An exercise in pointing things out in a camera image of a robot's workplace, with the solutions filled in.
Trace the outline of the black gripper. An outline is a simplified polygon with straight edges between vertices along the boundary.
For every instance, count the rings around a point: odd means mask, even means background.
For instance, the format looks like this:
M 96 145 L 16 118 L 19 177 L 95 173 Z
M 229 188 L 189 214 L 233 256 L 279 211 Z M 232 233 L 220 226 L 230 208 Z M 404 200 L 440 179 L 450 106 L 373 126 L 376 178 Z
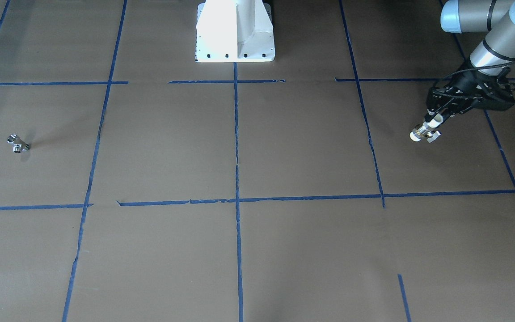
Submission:
M 472 68 L 470 62 L 464 62 L 459 69 L 450 76 L 447 84 L 438 86 L 438 80 L 429 88 L 426 107 L 427 114 L 424 123 L 427 126 L 437 126 L 437 114 L 441 116 L 441 128 L 456 114 L 464 114 L 474 108 L 481 98 L 480 88 L 477 87 L 476 76 L 479 71 L 464 71 Z

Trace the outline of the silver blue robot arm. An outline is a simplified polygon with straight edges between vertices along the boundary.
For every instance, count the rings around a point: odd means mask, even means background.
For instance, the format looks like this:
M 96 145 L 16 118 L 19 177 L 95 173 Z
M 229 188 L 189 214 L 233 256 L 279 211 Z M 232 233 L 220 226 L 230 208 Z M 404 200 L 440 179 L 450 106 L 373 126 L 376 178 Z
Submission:
M 438 128 L 472 109 L 506 111 L 515 104 L 515 84 L 508 80 L 515 64 L 515 0 L 449 0 L 441 12 L 448 33 L 484 32 L 485 38 L 459 69 L 435 82 L 426 98 L 423 123 L 413 129 L 414 140 L 435 140 Z

